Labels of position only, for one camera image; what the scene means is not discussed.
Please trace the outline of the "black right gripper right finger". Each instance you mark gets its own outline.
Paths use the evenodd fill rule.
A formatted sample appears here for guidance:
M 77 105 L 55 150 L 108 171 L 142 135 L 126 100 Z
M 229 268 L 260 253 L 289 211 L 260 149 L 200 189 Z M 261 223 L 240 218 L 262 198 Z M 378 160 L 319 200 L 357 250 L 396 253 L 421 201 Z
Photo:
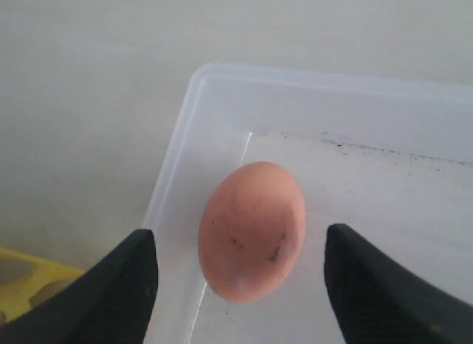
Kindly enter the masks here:
M 346 343 L 471 343 L 472 306 L 344 223 L 327 228 L 324 283 Z

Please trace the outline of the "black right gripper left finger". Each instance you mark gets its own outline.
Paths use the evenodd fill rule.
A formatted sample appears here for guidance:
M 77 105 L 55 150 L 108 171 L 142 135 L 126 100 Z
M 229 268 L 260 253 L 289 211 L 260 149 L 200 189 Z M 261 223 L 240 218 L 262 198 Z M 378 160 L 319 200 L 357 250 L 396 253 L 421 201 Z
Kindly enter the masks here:
M 137 229 L 39 307 L 1 327 L 2 343 L 142 343 L 158 289 L 154 234 Z

